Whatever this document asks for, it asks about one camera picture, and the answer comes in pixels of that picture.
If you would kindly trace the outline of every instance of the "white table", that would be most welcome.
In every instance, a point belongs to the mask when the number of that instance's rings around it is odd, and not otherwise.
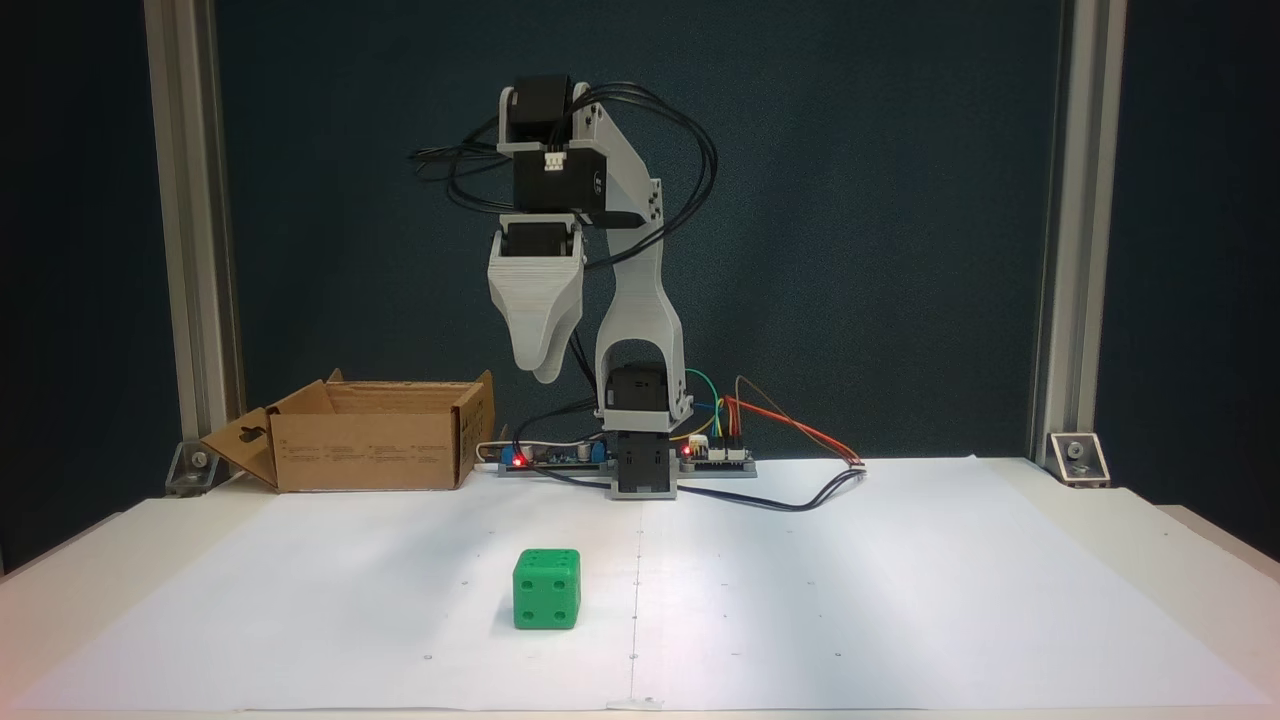
[[[1007,479],[1080,546],[1153,600],[1257,688],[1274,698],[1280,697],[1280,584],[1274,579],[1280,577],[1280,566],[1194,515],[1185,511],[1165,512],[1129,491],[1073,491],[1060,486],[1024,460],[995,459],[984,462]],[[270,497],[270,491],[259,483],[241,480],[229,483],[202,498],[148,500],[97,527],[17,577],[0,583],[0,708],[6,707],[12,698],[64,657],[90,642],[134,603],[244,523]],[[1197,529],[1190,529],[1188,524],[1197,525]],[[15,717],[86,720],[127,715],[52,711],[14,714]],[[205,714],[147,715],[156,719],[206,716]],[[278,712],[234,715],[279,717]],[[298,715],[306,719],[349,719],[360,715],[383,719],[463,715],[516,717],[526,714],[375,711]],[[580,715],[620,716],[617,711]],[[716,715],[748,716],[745,712]],[[795,714],[750,714],[751,717],[792,715]],[[806,715],[895,719],[1256,719],[1280,717],[1280,707],[1005,712],[840,711]]]

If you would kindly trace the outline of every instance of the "green cube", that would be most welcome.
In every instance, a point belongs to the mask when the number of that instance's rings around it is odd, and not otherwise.
[[[522,630],[568,629],[582,603],[582,559],[576,550],[530,548],[511,574],[515,621]]]

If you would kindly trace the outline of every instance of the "white paper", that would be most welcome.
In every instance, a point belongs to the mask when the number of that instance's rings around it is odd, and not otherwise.
[[[733,489],[791,502],[840,469],[758,466]],[[974,459],[804,514],[648,505],[641,547],[635,685],[666,710],[1268,702]]]
[[[627,697],[640,507],[472,479],[273,498],[19,702],[598,710]],[[513,628],[511,573],[530,547],[581,552],[572,630]]]
[[[838,462],[758,466],[759,480],[716,484],[803,501]],[[527,547],[581,551],[575,629],[512,628]],[[805,514],[490,475],[457,492],[282,496],[18,705],[1265,702],[980,462],[897,460]]]

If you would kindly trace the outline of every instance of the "red wire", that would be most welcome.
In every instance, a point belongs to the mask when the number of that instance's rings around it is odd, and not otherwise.
[[[773,413],[772,410],[765,410],[764,407],[756,407],[755,405],[751,405],[750,402],[739,400],[739,398],[736,398],[733,396],[726,396],[724,401],[728,402],[730,406],[735,411],[739,411],[739,413],[741,411],[741,410],[739,410],[739,406],[746,407],[748,410],[750,410],[753,413],[756,413],[759,415],[764,415],[765,418],[772,418],[774,420],[778,420],[780,423],[786,423],[788,425],[795,425],[796,428],[799,428],[801,430],[808,430],[813,436],[815,436],[815,437],[822,438],[823,441],[826,441],[827,445],[831,446],[832,450],[837,451],[837,454],[841,454],[841,456],[844,459],[851,460],[851,461],[854,461],[856,464],[861,464],[861,461],[863,461],[863,459],[859,457],[858,454],[854,452],[852,448],[850,448],[847,445],[840,442],[838,439],[836,439],[836,438],[833,438],[833,437],[831,437],[831,436],[828,436],[826,433],[818,432],[818,430],[810,428],[809,425],[805,425],[804,423],[800,423],[797,420],[791,420],[786,415],[780,415],[777,413]],[[733,418],[733,414],[731,413],[730,414],[730,419],[732,420],[732,418]]]

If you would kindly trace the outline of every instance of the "robotic arm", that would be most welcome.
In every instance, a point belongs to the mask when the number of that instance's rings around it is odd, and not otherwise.
[[[520,78],[498,102],[498,151],[513,161],[513,204],[489,258],[489,291],[516,364],[543,383],[561,372],[582,318],[582,223],[607,231],[611,255],[663,227],[662,181],[590,90],[567,76]],[[680,318],[662,287],[660,240],[612,264],[617,281],[595,343],[596,416],[617,432],[616,498],[675,497],[669,433],[692,413]],[[620,365],[614,346],[653,343],[660,364]]]

